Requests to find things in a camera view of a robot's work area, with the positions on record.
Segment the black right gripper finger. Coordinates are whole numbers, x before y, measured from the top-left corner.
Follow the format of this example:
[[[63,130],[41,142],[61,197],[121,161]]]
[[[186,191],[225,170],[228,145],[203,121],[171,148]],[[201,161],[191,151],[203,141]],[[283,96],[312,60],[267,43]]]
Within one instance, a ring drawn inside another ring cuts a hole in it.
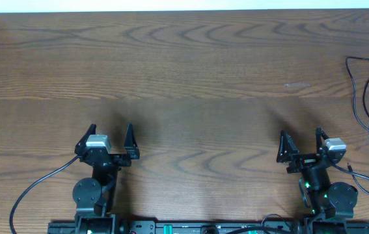
[[[329,137],[321,127],[316,128],[315,135],[316,135],[316,153],[319,156],[324,156],[327,154],[327,146],[324,144],[324,142]]]
[[[282,130],[280,132],[279,150],[276,161],[278,163],[287,163],[293,161],[298,154],[299,150],[294,144],[291,136],[285,130]]]

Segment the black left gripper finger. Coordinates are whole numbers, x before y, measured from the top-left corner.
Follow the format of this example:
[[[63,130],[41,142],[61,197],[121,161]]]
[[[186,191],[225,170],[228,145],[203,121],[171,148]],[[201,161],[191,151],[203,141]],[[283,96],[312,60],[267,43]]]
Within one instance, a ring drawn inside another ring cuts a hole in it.
[[[132,123],[129,123],[127,127],[124,149],[126,150],[130,159],[140,159],[140,150],[135,139]]]
[[[74,153],[76,155],[84,155],[88,151],[88,146],[86,145],[87,140],[90,135],[96,134],[96,124],[91,124],[86,133],[80,139],[80,141],[76,144]]]

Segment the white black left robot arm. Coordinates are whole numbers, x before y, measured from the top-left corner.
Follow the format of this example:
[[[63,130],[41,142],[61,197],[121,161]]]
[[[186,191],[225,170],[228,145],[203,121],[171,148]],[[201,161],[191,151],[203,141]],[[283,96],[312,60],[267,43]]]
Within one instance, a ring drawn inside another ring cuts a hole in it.
[[[92,175],[78,181],[72,191],[76,203],[75,234],[130,231],[128,223],[111,214],[111,209],[118,172],[122,167],[131,166],[132,160],[140,158],[131,123],[127,126],[124,149],[125,153],[111,153],[108,136],[98,135],[95,124],[90,125],[75,146],[79,161],[92,167]]]

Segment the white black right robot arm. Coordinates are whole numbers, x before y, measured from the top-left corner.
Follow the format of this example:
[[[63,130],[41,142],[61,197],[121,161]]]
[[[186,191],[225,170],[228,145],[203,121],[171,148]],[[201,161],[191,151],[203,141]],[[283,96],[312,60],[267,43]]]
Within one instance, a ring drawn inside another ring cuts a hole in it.
[[[332,183],[327,169],[336,166],[346,153],[341,138],[329,137],[321,128],[316,132],[316,152],[301,154],[291,136],[280,132],[276,161],[286,163],[289,174],[300,173],[299,189],[312,214],[292,224],[292,233],[345,233],[346,221],[353,218],[357,189],[344,182]]]

